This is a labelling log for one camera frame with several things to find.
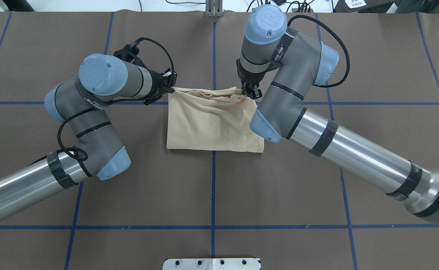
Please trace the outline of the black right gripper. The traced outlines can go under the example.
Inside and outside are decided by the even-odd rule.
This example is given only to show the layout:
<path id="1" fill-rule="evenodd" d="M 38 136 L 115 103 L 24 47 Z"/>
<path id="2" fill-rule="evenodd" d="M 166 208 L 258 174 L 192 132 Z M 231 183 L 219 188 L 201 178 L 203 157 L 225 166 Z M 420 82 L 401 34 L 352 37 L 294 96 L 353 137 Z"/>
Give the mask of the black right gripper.
<path id="1" fill-rule="evenodd" d="M 268 62 L 262 63 L 261 67 L 265 66 L 262 72 L 250 72 L 246 70 L 242 64 L 241 59 L 236 60 L 238 77 L 241 80 L 241 93 L 250 99 L 256 100 L 262 98 L 262 91 L 259 89 L 259 82 L 262 81 L 268 68 Z"/>

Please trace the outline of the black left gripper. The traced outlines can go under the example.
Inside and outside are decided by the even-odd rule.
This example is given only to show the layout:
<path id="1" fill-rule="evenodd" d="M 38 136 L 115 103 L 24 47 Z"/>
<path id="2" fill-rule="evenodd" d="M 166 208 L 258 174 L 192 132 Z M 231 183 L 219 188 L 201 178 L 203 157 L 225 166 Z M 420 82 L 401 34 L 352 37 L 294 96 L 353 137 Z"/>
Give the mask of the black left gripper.
<path id="1" fill-rule="evenodd" d="M 165 72 L 154 70 L 143 71 L 143 103 L 152 104 L 163 97 L 166 93 L 173 93 L 178 74 L 173 68 Z"/>

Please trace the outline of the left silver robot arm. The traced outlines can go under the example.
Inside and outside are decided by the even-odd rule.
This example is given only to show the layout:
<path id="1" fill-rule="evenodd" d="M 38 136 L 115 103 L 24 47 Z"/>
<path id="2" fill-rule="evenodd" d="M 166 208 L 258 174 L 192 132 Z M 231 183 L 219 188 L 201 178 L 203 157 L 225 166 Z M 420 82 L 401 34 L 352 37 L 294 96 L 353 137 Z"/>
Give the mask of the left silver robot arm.
<path id="1" fill-rule="evenodd" d="M 75 77 L 45 97 L 49 115 L 59 121 L 59 148 L 0 179 L 0 222 L 91 176 L 107 180 L 127 170 L 130 157 L 105 109 L 125 101 L 151 104 L 173 92 L 177 73 L 148 69 L 139 58 L 87 56 Z"/>

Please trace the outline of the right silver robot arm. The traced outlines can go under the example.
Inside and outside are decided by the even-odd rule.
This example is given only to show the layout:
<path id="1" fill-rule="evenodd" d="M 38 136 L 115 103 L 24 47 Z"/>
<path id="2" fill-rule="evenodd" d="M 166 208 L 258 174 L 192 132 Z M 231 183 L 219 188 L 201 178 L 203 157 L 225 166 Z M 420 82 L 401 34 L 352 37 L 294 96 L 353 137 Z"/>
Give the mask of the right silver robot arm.
<path id="1" fill-rule="evenodd" d="M 339 55 L 290 24 L 281 9 L 265 4 L 245 26 L 238 76 L 242 92 L 261 99 L 251 130 L 273 143 L 284 138 L 304 147 L 439 226 L 438 169 L 422 168 L 303 104 L 311 86 L 327 87 Z"/>

